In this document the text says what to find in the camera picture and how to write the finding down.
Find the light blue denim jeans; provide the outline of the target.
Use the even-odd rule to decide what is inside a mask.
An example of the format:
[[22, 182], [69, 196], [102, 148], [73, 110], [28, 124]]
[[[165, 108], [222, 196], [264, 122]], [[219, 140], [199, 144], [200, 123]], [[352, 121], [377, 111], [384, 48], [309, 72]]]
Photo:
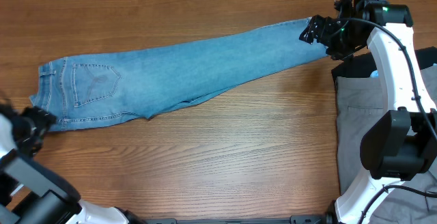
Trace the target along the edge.
[[323, 58], [300, 34], [307, 19], [231, 36], [138, 51], [62, 57], [39, 67], [34, 106], [54, 131], [151, 118], [201, 104], [238, 85]]

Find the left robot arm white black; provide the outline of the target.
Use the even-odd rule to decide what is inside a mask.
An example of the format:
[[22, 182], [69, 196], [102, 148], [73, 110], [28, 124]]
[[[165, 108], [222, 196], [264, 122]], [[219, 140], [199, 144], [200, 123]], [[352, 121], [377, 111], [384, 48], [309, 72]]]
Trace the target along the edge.
[[1, 222], [40, 224], [134, 224], [127, 210], [83, 201], [65, 179], [34, 161], [57, 118], [39, 107], [17, 113], [1, 105]]

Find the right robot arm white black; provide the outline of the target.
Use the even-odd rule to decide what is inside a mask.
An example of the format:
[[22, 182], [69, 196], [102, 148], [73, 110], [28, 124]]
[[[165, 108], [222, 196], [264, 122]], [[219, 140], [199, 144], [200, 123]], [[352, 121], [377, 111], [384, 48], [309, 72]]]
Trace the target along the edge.
[[363, 136], [361, 169], [325, 215], [306, 223], [366, 223], [394, 188], [425, 173], [436, 158], [436, 105], [423, 82], [406, 5], [387, 0], [338, 0], [337, 18], [315, 15], [300, 39], [326, 47], [334, 60], [367, 48], [379, 74], [383, 116]]

